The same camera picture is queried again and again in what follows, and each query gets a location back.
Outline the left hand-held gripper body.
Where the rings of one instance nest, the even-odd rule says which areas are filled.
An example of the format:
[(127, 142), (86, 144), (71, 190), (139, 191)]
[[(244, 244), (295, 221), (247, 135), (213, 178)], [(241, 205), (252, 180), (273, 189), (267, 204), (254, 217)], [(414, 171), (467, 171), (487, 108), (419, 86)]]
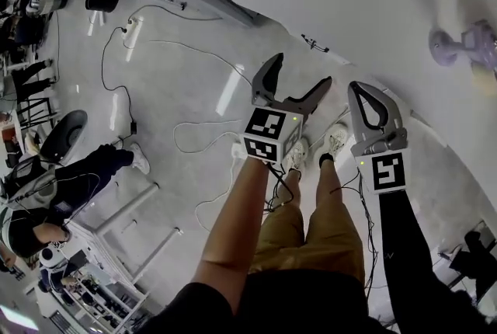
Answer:
[(248, 157), (280, 164), (301, 139), (311, 110), (302, 104), (283, 103), (283, 109), (253, 106), (242, 126), (241, 144)]

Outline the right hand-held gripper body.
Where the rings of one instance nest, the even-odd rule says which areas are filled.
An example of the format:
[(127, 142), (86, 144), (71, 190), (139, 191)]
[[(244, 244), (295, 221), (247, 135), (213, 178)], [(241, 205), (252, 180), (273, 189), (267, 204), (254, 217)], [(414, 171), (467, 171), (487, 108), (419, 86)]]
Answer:
[(375, 195), (405, 190), (408, 185), (407, 130), (357, 142), (352, 155), (367, 189)]

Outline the person's left forearm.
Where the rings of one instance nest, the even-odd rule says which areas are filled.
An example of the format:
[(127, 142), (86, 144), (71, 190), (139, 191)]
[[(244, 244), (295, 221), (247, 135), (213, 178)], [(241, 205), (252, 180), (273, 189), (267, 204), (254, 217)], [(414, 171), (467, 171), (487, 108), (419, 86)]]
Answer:
[(255, 255), (265, 205), (269, 169), (247, 158), (212, 227), (194, 283), (218, 291), (235, 313)]

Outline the person's right forearm black sleeve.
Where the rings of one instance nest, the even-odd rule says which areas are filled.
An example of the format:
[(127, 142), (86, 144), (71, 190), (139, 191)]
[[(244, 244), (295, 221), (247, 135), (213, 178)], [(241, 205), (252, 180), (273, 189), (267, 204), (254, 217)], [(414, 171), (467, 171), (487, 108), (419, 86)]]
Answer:
[(443, 293), (433, 272), (429, 246), (407, 193), (379, 196), (384, 272), (401, 334), (422, 330), (422, 319)]

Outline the person's right white shoe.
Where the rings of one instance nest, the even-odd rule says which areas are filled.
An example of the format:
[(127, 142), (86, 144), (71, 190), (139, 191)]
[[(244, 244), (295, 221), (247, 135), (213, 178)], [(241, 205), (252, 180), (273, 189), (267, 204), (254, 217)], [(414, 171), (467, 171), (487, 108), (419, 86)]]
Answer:
[(335, 161), (349, 139), (348, 127), (343, 123), (333, 124), (326, 132), (322, 146), (315, 152), (315, 160), (321, 167), (323, 161)]

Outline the person's right leg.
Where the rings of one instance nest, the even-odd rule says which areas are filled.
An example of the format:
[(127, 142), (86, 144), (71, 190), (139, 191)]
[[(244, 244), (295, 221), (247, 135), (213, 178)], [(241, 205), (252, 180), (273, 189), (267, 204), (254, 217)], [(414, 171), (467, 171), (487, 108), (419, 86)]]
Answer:
[(320, 165), (316, 189), (316, 209), (324, 210), (343, 207), (342, 186), (335, 170), (335, 162), (325, 159)]

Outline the person's leg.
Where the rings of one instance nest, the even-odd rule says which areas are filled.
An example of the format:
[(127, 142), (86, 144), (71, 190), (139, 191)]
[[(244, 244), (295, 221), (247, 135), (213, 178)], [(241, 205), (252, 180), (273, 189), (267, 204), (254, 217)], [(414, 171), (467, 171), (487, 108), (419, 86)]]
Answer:
[(324, 210), (343, 207), (342, 186), (335, 170), (335, 162), (325, 159), (320, 165), (316, 189), (316, 209)]
[(276, 199), (273, 202), (273, 207), (296, 207), (301, 205), (301, 181), (302, 172), (296, 169), (290, 169), (287, 173), (284, 182), (279, 185), (276, 191)]

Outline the person's left leg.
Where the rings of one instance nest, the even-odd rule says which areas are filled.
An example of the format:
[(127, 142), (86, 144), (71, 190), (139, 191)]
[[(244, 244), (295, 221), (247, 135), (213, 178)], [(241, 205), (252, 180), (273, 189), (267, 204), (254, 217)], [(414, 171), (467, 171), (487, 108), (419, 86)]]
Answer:
[(302, 172), (296, 169), (290, 169), (287, 173), (284, 182), (279, 185), (276, 191), (276, 199), (273, 202), (273, 207), (296, 207), (301, 205), (301, 181)]

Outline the person's khaki shorts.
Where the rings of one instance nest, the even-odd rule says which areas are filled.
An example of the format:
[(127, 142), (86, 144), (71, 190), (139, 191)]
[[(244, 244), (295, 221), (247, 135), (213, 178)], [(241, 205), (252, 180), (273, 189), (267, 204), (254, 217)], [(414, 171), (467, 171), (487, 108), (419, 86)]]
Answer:
[(363, 243), (338, 190), (317, 193), (307, 229), (300, 208), (293, 204), (277, 208), (262, 223), (249, 272), (302, 269), (366, 282)]

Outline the person's black shirt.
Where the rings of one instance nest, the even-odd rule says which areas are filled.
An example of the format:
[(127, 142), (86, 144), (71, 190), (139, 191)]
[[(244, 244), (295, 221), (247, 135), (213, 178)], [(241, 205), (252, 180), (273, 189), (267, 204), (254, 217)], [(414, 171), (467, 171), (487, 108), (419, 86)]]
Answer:
[[(388, 287), (401, 334), (497, 334), (467, 297), (435, 277)], [(363, 287), (353, 277), (324, 270), (281, 270), (247, 277), (238, 310), (201, 283), (187, 284), (137, 334), (388, 334), (370, 317)]]

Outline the small white table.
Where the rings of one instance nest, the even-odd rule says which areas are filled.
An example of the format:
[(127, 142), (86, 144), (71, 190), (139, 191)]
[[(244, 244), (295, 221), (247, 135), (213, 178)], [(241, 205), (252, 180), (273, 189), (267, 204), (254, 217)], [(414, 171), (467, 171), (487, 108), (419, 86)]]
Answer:
[(68, 228), (73, 235), (72, 239), (78, 240), (82, 245), (82, 249), (88, 251), (87, 256), (89, 260), (96, 265), (102, 265), (103, 270), (114, 280), (121, 282), (125, 287), (135, 292), (137, 292), (136, 283), (164, 252), (171, 240), (182, 234), (182, 230), (180, 228), (172, 228), (135, 272), (130, 271), (119, 260), (118, 255), (108, 243), (105, 236), (112, 230), (118, 229), (122, 222), (131, 217), (131, 214), (145, 201), (154, 196), (158, 190), (158, 184), (152, 183), (97, 228), (90, 228), (86, 224), (79, 224), (75, 221), (68, 222)]

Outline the black round chair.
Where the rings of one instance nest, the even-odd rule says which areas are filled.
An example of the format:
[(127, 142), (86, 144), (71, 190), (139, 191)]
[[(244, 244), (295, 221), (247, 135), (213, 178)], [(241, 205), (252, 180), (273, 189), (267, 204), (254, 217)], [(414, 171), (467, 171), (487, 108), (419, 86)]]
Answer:
[(48, 134), (40, 149), (40, 160), (67, 165), (84, 138), (88, 114), (84, 110), (67, 113)]

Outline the white backpack round window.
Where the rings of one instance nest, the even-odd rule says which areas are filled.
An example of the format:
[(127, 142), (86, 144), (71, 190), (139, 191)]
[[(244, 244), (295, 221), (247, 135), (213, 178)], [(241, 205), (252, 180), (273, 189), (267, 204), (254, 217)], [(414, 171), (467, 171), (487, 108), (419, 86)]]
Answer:
[(64, 265), (67, 259), (59, 249), (48, 245), (40, 251), (39, 261), (43, 267), (51, 269), (61, 264)]

